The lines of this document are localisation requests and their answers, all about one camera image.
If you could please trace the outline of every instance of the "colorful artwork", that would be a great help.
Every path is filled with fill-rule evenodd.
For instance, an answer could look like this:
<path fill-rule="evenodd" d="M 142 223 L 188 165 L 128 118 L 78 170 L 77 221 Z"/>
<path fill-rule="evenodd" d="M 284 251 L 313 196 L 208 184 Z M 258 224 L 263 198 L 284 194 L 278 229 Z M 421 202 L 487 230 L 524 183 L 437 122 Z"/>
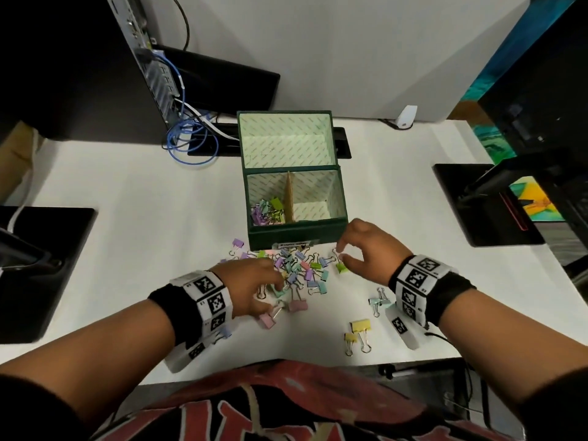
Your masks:
<path fill-rule="evenodd" d="M 495 164 L 516 154 L 477 101 L 574 1 L 531 0 L 525 14 L 449 116 L 450 119 L 468 122 Z M 521 178 L 511 185 L 511 190 L 533 221 L 563 221 L 562 215 L 533 177 Z"/>

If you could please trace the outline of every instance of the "desk surface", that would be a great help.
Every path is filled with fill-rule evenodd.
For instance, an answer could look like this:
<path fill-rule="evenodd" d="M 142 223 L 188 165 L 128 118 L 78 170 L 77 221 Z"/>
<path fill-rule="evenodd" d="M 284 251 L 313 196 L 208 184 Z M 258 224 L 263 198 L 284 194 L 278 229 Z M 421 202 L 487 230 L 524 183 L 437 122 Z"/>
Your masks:
<path fill-rule="evenodd" d="M 584 344 L 588 307 L 547 247 L 473 248 L 431 169 L 435 163 L 487 162 L 465 123 L 415 124 L 395 131 L 376 121 L 335 119 L 346 129 L 353 159 L 340 160 L 349 217 L 397 236 L 416 253 L 457 267 L 506 305 Z M 0 362 L 144 299 L 170 278 L 218 262 L 235 237 L 246 240 L 240 160 L 181 166 L 158 146 L 70 141 L 43 147 L 33 205 L 94 207 L 98 217 L 46 335 L 0 347 Z M 334 245 L 325 245 L 327 251 Z M 326 366 L 400 363 L 458 356 L 423 336 L 409 350 L 386 321 L 374 318 L 375 285 L 331 273 L 329 293 L 308 297 L 309 310 L 282 313 L 272 330 L 238 319 L 233 336 L 173 375 L 159 364 L 143 383 L 201 378 L 273 358 Z M 345 355 L 349 322 L 371 319 L 373 350 Z"/>

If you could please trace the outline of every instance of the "white wall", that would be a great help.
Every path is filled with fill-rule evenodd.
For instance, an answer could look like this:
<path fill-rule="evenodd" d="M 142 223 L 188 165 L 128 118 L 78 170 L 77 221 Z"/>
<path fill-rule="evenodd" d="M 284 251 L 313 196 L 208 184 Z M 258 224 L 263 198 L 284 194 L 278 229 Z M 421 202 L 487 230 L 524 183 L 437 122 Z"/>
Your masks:
<path fill-rule="evenodd" d="M 189 51 L 282 75 L 275 109 L 442 120 L 528 0 L 179 0 Z M 172 0 L 143 0 L 161 43 L 182 47 Z"/>

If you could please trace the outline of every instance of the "forearm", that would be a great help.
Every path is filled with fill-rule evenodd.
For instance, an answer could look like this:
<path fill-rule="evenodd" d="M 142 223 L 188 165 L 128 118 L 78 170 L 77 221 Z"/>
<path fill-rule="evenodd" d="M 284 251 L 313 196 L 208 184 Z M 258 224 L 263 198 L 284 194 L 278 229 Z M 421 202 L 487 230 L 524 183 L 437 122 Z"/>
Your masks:
<path fill-rule="evenodd" d="M 99 424 L 171 351 L 172 325 L 144 300 L 0 365 L 0 374 L 37 383 Z"/>
<path fill-rule="evenodd" d="M 457 296 L 439 328 L 513 410 L 556 378 L 588 366 L 588 347 L 477 290 Z"/>

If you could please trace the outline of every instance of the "hand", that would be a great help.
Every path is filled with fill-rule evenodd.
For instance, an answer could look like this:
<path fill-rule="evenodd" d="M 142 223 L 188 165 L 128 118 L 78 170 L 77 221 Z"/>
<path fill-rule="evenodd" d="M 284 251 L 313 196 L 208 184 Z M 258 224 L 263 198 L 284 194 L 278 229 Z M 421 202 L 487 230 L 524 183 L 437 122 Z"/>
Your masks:
<path fill-rule="evenodd" d="M 375 224 L 355 218 L 351 221 L 337 242 L 337 252 L 351 244 L 362 250 L 364 260 L 348 254 L 340 255 L 343 264 L 351 272 L 366 280 L 388 286 L 390 277 L 402 261 L 412 255 L 410 249 Z"/>
<path fill-rule="evenodd" d="M 273 268 L 269 258 L 232 260 L 211 267 L 209 271 L 217 275 L 229 288 L 233 302 L 233 318 L 254 316 L 269 312 L 272 305 L 254 298 L 259 287 L 274 285 L 278 291 L 284 286 L 282 275 Z"/>

